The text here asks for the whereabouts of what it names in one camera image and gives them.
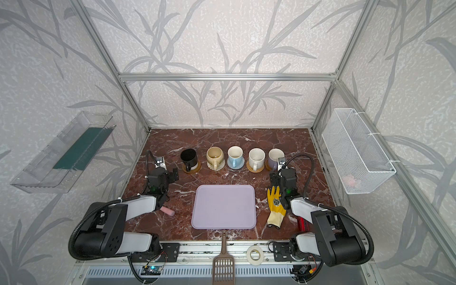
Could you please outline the amber brown coaster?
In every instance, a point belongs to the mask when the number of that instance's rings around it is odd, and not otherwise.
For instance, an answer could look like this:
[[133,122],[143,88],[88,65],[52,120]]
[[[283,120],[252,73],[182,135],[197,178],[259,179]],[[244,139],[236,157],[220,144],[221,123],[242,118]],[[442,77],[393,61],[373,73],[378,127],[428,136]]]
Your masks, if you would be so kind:
[[200,171],[200,169],[201,169],[201,162],[200,162],[200,161],[198,161],[198,163],[197,163],[194,167],[191,167],[189,171],[187,170],[186,164],[183,164],[183,165],[182,165],[182,170],[183,170],[185,173],[188,173],[188,174],[197,173],[197,172]]

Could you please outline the white mug lavender handle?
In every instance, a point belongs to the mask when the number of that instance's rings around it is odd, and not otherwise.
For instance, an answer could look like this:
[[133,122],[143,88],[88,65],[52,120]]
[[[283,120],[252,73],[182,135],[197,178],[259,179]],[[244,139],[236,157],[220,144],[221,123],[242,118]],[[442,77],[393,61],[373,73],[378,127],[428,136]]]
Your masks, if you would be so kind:
[[279,164],[279,159],[284,158],[285,154],[282,150],[279,148],[273,148],[269,151],[268,153],[268,167],[270,168],[271,171],[276,171],[278,164]]

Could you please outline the white mug cream handle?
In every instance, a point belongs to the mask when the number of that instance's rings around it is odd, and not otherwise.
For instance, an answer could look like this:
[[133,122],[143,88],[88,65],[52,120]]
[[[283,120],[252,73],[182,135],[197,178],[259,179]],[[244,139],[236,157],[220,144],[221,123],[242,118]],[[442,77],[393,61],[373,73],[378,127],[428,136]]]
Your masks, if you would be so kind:
[[266,154],[260,148],[253,148],[249,152],[249,163],[254,168],[261,167],[261,165],[264,165],[265,158]]

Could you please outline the black mug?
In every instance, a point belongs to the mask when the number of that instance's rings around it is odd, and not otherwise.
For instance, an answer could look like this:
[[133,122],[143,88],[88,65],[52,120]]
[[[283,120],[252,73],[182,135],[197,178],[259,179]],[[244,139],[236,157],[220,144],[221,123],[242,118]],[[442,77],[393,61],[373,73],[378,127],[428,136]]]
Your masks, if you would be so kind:
[[180,159],[183,164],[186,164],[187,170],[194,167],[198,163],[197,152],[193,148],[188,148],[180,154]]

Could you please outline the white mug blue handle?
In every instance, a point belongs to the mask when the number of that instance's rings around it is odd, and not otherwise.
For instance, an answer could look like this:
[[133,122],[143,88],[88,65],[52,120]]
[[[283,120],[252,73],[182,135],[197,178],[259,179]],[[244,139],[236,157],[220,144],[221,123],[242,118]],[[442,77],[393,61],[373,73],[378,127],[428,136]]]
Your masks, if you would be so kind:
[[228,149],[228,158],[237,159],[243,157],[243,150],[239,146],[232,146]]

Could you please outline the beige mug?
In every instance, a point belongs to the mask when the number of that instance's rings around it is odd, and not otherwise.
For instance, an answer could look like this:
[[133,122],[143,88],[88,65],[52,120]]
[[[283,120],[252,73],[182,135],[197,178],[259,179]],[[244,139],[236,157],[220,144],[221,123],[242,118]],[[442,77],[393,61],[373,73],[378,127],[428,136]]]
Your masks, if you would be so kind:
[[211,147],[206,152],[207,166],[217,172],[224,168],[224,153],[220,147]]

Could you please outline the tan wicker coaster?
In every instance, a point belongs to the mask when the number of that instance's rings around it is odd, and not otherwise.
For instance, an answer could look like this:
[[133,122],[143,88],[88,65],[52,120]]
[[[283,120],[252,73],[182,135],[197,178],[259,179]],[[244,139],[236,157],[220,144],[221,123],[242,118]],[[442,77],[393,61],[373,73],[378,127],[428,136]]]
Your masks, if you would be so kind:
[[246,166],[247,166],[247,169],[248,169],[250,172],[252,172],[252,173],[260,173],[260,172],[262,172],[262,171],[264,170],[264,165],[261,165],[261,167],[254,168],[254,167],[252,167],[252,166],[250,165],[250,163],[248,162],[248,163],[246,164]]

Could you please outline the grey round coaster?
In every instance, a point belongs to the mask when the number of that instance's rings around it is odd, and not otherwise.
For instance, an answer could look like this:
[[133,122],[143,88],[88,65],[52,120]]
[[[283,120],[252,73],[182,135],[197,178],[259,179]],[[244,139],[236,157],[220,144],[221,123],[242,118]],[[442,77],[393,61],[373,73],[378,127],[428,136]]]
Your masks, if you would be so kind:
[[227,160],[228,166],[233,170],[238,170],[243,168],[245,164],[245,159],[243,157],[239,157],[237,159],[233,159],[231,157]]

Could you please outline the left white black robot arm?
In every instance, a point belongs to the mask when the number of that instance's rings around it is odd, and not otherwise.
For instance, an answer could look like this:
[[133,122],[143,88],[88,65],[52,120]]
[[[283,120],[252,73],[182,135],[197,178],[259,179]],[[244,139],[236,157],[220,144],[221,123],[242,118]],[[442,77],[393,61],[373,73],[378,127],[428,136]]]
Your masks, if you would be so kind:
[[147,175],[143,194],[90,205],[70,236],[70,255],[81,261],[123,257],[133,253],[142,253],[152,258],[160,255],[163,249],[157,235],[126,232],[125,223],[160,210],[168,200],[169,185],[178,180],[177,168],[169,172],[157,167]]

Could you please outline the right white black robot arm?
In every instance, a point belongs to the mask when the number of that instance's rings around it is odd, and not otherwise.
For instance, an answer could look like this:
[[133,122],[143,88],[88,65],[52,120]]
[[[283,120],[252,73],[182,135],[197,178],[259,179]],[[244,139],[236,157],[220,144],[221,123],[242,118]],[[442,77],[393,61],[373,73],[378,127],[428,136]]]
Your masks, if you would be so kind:
[[268,203],[274,217],[282,219],[287,210],[312,224],[308,233],[291,237],[289,252],[297,260],[314,255],[329,267],[361,265],[374,255],[374,241],[367,228],[342,206],[329,207],[304,198],[296,187],[296,171],[280,169],[270,173],[272,189]]

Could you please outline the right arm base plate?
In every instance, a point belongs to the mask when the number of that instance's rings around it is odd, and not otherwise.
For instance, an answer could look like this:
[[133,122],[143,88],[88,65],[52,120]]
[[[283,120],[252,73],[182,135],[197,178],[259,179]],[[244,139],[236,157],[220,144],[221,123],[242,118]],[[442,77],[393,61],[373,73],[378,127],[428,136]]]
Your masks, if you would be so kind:
[[296,261],[291,254],[289,242],[270,242],[272,249],[270,251],[274,255],[276,262],[294,262]]

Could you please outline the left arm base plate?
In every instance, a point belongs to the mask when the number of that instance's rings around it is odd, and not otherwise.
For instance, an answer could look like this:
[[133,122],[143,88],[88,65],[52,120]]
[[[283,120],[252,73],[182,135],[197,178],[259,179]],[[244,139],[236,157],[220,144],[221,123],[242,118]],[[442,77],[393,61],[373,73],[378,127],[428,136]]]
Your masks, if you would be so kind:
[[134,252],[132,262],[176,262],[179,255],[179,243],[151,244],[146,252]]

